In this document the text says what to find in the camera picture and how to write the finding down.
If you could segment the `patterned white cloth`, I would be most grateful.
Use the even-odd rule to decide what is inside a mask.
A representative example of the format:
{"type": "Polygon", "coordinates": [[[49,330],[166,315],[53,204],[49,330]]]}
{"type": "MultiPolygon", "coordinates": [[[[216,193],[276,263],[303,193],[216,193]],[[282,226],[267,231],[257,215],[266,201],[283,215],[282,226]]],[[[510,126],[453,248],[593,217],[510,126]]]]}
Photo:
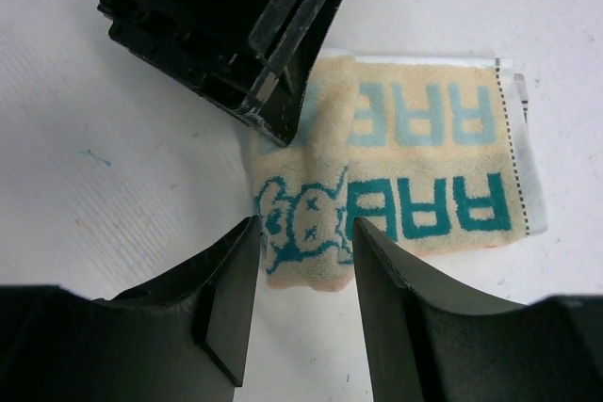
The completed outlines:
{"type": "Polygon", "coordinates": [[[358,217],[419,257],[543,233],[527,109],[507,59],[323,54],[291,143],[251,135],[269,286],[343,289],[358,217]]]}

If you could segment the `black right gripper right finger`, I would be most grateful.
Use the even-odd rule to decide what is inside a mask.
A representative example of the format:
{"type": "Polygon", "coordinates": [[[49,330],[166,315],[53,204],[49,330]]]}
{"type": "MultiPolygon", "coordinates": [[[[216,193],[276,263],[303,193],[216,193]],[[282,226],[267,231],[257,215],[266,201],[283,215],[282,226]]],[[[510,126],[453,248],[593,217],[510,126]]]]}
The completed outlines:
{"type": "Polygon", "coordinates": [[[598,401],[602,299],[522,305],[457,281],[354,220],[354,270],[377,401],[598,401]]]}

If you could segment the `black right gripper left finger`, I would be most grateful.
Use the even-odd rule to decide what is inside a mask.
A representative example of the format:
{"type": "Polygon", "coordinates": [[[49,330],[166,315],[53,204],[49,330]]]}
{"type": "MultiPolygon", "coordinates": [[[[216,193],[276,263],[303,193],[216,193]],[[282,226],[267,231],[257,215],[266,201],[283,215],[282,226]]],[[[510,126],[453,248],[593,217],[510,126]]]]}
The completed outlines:
{"type": "Polygon", "coordinates": [[[5,401],[230,401],[244,379],[260,258],[247,217],[112,299],[1,289],[5,401]]]}

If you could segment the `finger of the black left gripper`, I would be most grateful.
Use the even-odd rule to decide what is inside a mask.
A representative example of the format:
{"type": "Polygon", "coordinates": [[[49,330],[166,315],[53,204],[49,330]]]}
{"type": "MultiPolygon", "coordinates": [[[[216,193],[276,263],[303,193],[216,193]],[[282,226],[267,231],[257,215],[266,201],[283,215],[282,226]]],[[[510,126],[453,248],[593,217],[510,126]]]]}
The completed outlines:
{"type": "Polygon", "coordinates": [[[267,0],[99,0],[110,38],[221,107],[244,101],[237,53],[267,0]]]}
{"type": "Polygon", "coordinates": [[[297,134],[310,72],[343,0],[267,0],[237,53],[237,115],[275,144],[297,134]]]}

